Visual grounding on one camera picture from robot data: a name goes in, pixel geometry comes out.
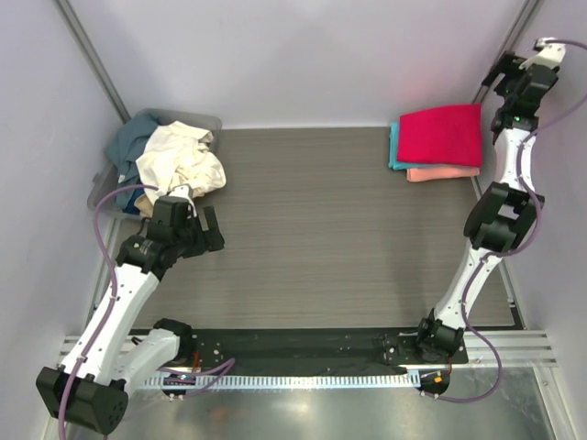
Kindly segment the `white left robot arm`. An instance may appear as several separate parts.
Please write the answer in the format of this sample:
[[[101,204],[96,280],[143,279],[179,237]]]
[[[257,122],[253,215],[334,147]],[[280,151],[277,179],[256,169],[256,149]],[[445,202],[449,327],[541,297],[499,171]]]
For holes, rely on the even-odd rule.
[[[66,438],[74,424],[109,436],[122,422],[137,387],[168,363],[181,367],[194,355],[193,329],[160,319],[129,352],[121,349],[132,325],[164,275],[179,259],[223,249],[216,210],[196,211],[174,190],[159,198],[152,217],[106,261],[110,282],[74,348],[55,367],[43,368],[36,387]]]

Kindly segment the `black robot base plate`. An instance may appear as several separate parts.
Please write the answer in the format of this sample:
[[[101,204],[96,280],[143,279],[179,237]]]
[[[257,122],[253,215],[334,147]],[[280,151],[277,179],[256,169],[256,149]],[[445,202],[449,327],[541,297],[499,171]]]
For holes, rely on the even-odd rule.
[[[463,342],[447,350],[418,339],[414,329],[200,329],[176,363],[211,369],[233,358],[232,375],[270,377],[376,376],[402,366],[464,365]]]

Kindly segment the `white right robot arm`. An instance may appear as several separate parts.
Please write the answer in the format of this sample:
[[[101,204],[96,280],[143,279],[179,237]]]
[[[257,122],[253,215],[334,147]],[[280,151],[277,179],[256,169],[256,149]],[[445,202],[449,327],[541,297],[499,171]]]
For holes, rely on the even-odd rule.
[[[469,314],[489,275],[526,243],[535,225],[544,204],[531,178],[537,110],[556,84],[564,56],[560,44],[530,58],[506,52],[483,81],[504,100],[491,123],[495,177],[467,218],[468,243],[449,290],[418,326],[413,349],[426,363],[449,360],[460,351]]]

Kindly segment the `red pink t shirt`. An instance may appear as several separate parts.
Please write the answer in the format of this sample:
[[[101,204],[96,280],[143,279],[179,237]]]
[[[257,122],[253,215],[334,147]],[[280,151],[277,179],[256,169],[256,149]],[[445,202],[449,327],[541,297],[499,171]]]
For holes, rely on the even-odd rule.
[[[482,165],[482,107],[453,104],[399,117],[397,159],[410,164]]]

